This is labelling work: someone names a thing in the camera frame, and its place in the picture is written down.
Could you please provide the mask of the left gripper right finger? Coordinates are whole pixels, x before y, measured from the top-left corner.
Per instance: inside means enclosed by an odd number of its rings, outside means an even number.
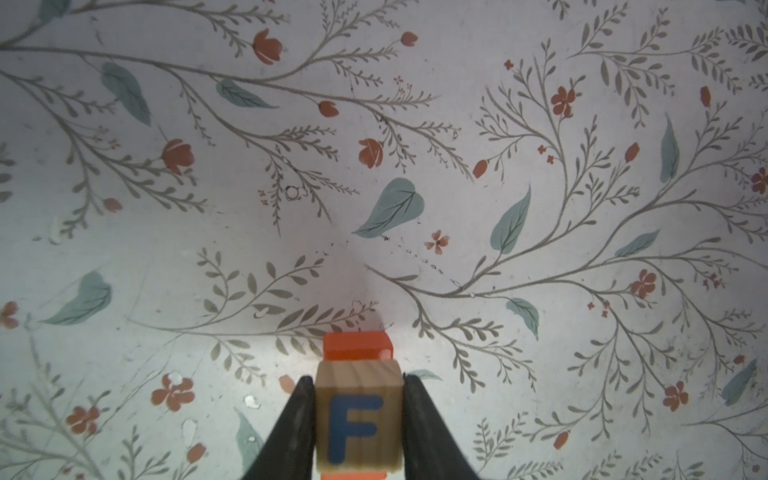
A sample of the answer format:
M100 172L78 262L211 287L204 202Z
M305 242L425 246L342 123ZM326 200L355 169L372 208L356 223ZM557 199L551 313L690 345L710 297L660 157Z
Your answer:
M402 447L407 480L478 480L422 380L404 375Z

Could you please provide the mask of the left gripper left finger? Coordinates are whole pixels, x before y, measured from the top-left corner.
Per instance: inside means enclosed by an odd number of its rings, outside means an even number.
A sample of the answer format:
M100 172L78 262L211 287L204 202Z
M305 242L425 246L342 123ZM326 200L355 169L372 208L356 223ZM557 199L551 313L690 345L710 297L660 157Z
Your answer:
M309 480L316 442L315 386L311 376L296 383L244 480Z

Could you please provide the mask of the wood letter F cube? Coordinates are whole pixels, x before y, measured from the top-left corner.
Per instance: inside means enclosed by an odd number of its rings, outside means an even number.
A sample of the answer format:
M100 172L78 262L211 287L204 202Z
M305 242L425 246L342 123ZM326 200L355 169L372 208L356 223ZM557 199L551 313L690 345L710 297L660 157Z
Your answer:
M397 361L322 361L314 386L320 473L402 468L404 376Z

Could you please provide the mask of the red rectangular block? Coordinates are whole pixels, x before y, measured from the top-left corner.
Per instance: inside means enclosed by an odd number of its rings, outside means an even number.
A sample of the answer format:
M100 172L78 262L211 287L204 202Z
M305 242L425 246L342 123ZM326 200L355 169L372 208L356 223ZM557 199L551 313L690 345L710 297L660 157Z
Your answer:
M322 361L394 360L393 356L394 347L392 342L389 336L381 331L329 333L323 338ZM387 472L320 473L320 477L322 479L385 479L387 474Z

